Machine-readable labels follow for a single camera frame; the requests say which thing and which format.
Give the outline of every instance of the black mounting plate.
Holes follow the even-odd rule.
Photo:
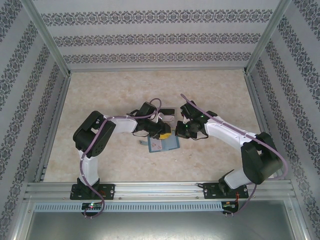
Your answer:
[[[97,186],[97,191],[103,196],[104,200],[113,200],[115,196],[115,185],[114,184],[99,184]],[[91,197],[88,194],[84,194],[79,188],[78,184],[73,184],[70,193],[71,200],[100,200],[98,195]]]
[[[236,199],[236,193],[239,194],[239,199],[247,199],[249,197],[246,185],[242,185],[232,192],[228,192],[227,195],[224,195],[219,189],[218,182],[199,183],[198,187],[203,189],[204,199]]]

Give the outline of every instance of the perforated metal strip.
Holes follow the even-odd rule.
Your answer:
[[[81,212],[81,202],[54,203],[41,202],[35,206],[35,212]],[[222,211],[220,201],[205,202],[107,202],[104,212],[207,212]]]

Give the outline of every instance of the beige floor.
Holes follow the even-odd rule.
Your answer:
[[[155,97],[163,107],[179,108],[185,104],[180,93],[233,125],[259,131],[241,70],[73,73],[44,181],[76,181],[80,159],[72,137],[93,110],[124,115]],[[241,166],[240,153],[214,137],[180,138],[179,149],[156,153],[140,139],[111,137],[99,157],[101,181],[213,181]]]

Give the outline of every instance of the striped wall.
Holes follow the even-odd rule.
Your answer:
[[[320,239],[319,29],[320,1],[292,1],[251,73],[311,239]]]
[[[246,66],[279,0],[35,0],[71,70]]]
[[[0,0],[0,240],[32,182],[65,76],[19,0]]]

